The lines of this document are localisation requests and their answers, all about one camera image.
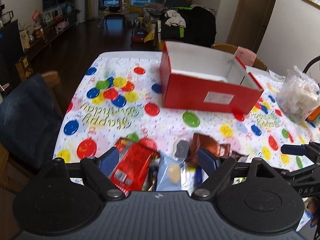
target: pink cloth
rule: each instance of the pink cloth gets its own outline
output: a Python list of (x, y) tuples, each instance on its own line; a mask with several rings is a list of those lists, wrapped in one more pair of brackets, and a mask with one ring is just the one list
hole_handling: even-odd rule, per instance
[(257, 54), (255, 54), (253, 51), (242, 47), (238, 47), (235, 55), (241, 60), (243, 64), (249, 67), (253, 66), (253, 63), (257, 57)]

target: small table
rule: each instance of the small table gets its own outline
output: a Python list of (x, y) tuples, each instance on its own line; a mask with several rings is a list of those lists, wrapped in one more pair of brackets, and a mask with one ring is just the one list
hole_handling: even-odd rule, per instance
[(119, 11), (119, 12), (110, 12), (110, 11), (103, 11), (101, 12), (103, 15), (102, 21), (101, 21), (101, 26), (103, 25), (103, 21), (105, 20), (106, 22), (106, 27), (107, 27), (107, 20), (108, 18), (122, 18), (124, 27), (127, 29), (127, 15), (128, 11)]
[[(261, 157), (273, 167), (290, 171), (312, 164), (305, 156), (280, 151), (283, 144), (319, 141), (320, 133), (319, 127), (306, 122), (297, 125), (279, 110), (275, 98), (282, 83), (268, 77), (269, 73), (247, 68), (264, 92), (246, 116), (168, 109), (162, 107), (161, 55), (148, 51), (99, 55), (68, 107), (53, 158), (62, 157), (68, 163), (99, 157), (126, 136), (171, 155), (180, 140), (191, 140), (193, 133), (200, 132), (231, 144), (232, 150), (248, 155), (248, 162)], [(304, 213), (298, 230), (308, 220)]]

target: metal bolt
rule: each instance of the metal bolt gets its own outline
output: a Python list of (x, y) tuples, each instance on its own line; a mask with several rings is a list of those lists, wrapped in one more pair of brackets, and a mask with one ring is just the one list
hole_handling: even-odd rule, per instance
[(122, 191), (119, 189), (111, 189), (107, 191), (107, 196), (111, 198), (118, 198), (122, 196)]
[(210, 195), (210, 191), (205, 188), (196, 189), (194, 192), (198, 197), (207, 197)]

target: red box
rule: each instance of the red box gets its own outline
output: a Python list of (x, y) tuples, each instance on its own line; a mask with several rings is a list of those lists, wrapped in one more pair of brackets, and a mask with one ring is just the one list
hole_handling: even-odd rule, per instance
[(166, 41), (160, 63), (163, 107), (248, 114), (263, 88), (233, 54)]

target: black circular disc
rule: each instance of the black circular disc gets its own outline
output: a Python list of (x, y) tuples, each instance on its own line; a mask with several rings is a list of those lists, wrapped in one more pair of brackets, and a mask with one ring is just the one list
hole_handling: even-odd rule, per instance
[(95, 217), (100, 199), (88, 187), (60, 178), (43, 179), (23, 189), (12, 209), (20, 226), (37, 235), (61, 234), (80, 228)]
[(286, 183), (259, 178), (222, 191), (216, 206), (235, 227), (254, 233), (295, 230), (304, 212), (301, 197)]

